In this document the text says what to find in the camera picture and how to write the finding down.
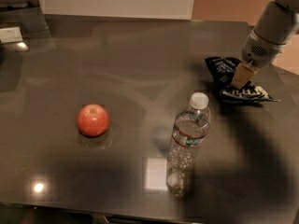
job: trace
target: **clear bottle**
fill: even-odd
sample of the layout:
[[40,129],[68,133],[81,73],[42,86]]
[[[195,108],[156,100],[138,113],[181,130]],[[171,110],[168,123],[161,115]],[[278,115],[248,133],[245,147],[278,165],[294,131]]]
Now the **clear bottle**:
[[194,160],[210,127],[208,97],[196,92],[176,115],[167,155],[168,189],[177,197],[187,194],[192,185]]

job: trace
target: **dark table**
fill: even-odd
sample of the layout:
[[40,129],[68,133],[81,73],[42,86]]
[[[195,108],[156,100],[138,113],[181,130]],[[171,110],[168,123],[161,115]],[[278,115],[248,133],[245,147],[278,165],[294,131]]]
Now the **dark table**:
[[[203,223],[295,223],[299,113],[278,74],[253,79],[279,103],[222,105],[204,59],[234,56],[249,26],[221,21],[101,21],[48,16],[27,52],[1,50],[0,202]],[[212,126],[193,189],[177,200],[165,157],[178,108],[210,99]],[[107,133],[82,136],[87,104]],[[44,189],[35,193],[36,183]]]

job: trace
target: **red apple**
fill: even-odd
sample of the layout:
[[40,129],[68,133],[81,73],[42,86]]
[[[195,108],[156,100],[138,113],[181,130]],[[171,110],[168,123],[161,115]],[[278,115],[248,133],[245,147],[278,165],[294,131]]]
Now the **red apple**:
[[77,126],[85,136],[101,135],[108,129],[109,123],[109,115],[100,105],[86,105],[78,112]]

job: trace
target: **white bottle cap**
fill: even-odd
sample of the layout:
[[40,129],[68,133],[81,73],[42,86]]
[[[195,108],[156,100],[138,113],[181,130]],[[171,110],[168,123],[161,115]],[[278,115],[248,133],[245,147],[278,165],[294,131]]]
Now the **white bottle cap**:
[[194,93],[190,99],[190,105],[196,109],[204,109],[208,105],[208,97],[201,92]]

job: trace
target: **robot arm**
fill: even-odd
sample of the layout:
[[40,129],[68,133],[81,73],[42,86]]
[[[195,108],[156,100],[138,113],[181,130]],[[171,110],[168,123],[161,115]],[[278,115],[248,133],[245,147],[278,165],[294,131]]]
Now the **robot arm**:
[[273,62],[299,30],[299,0],[269,2],[249,34],[232,85],[241,89],[257,72]]

